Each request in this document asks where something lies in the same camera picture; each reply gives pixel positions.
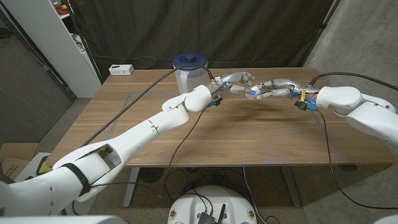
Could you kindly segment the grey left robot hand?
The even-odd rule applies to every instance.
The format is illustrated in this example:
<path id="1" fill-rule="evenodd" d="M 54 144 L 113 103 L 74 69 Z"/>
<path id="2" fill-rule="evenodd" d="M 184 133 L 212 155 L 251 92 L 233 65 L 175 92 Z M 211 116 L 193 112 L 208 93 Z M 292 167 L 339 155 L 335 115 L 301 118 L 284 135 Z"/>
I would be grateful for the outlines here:
<path id="1" fill-rule="evenodd" d="M 252 80 L 255 78 L 248 72 L 232 72 L 215 77 L 208 89 L 211 94 L 221 92 L 223 90 L 229 90 L 231 93 L 245 93 L 253 95 L 254 91 L 252 88 Z"/>

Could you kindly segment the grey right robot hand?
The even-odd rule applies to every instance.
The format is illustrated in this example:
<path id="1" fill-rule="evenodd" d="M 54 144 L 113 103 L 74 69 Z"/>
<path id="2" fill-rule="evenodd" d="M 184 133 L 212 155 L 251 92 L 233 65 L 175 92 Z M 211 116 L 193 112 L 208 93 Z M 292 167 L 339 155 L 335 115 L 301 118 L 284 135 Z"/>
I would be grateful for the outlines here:
<path id="1" fill-rule="evenodd" d="M 270 96 L 300 98 L 302 101 L 315 100 L 320 89 L 311 85 L 301 85 L 286 78 L 277 78 L 273 81 L 254 85 L 253 95 L 246 94 L 250 100 L 260 100 Z"/>

